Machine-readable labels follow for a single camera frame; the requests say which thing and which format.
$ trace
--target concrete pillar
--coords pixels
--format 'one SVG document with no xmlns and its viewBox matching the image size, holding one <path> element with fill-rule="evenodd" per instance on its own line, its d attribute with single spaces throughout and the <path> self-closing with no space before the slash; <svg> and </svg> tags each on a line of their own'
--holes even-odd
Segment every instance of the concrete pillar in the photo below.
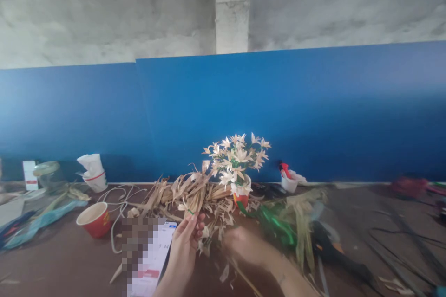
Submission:
<svg viewBox="0 0 446 297">
<path fill-rule="evenodd" d="M 248 52 L 250 0 L 215 0 L 216 52 Z"/>
</svg>

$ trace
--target green ribbon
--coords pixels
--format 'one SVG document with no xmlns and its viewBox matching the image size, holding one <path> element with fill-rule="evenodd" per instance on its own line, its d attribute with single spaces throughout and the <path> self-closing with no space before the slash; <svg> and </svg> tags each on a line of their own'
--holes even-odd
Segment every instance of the green ribbon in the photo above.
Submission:
<svg viewBox="0 0 446 297">
<path fill-rule="evenodd" d="M 259 210 L 255 211 L 254 213 L 249 213 L 246 211 L 241 202 L 237 201 L 236 203 L 244 215 L 250 218 L 257 218 L 265 228 L 272 229 L 273 232 L 278 235 L 282 244 L 287 246 L 291 245 L 294 247 L 297 246 L 297 236 L 291 225 L 284 221 L 278 220 L 275 217 L 275 214 L 268 207 L 262 205 L 259 207 Z"/>
</svg>

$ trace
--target smartphone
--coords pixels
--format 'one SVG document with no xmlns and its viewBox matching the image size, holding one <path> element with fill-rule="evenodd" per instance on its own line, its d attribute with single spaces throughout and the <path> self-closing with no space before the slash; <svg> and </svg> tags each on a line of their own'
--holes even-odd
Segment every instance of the smartphone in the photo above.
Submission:
<svg viewBox="0 0 446 297">
<path fill-rule="evenodd" d="M 148 240 L 147 251 L 138 261 L 138 271 L 127 285 L 128 297 L 151 297 L 164 274 L 169 257 L 173 233 L 177 223 L 167 221 L 158 225 L 158 231 Z"/>
</svg>

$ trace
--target glass jar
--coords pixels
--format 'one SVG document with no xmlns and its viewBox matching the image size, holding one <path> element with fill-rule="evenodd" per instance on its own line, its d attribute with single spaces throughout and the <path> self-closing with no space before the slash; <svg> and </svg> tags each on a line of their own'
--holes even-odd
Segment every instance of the glass jar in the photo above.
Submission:
<svg viewBox="0 0 446 297">
<path fill-rule="evenodd" d="M 48 161 L 34 167 L 34 176 L 49 195 L 60 194 L 68 187 L 68 182 L 57 161 Z"/>
</svg>

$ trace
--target human hand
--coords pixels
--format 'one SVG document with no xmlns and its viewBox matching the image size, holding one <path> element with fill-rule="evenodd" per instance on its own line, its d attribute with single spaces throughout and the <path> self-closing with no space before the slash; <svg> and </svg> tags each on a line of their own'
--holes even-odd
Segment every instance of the human hand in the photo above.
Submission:
<svg viewBox="0 0 446 297">
<path fill-rule="evenodd" d="M 244 227 L 226 232 L 223 238 L 223 246 L 237 258 L 263 268 L 267 268 L 273 257 L 281 257 L 273 246 Z"/>
<path fill-rule="evenodd" d="M 195 266 L 198 241 L 203 235 L 205 214 L 187 216 L 173 233 L 171 254 L 166 276 L 175 278 L 177 283 L 186 284 Z"/>
</svg>

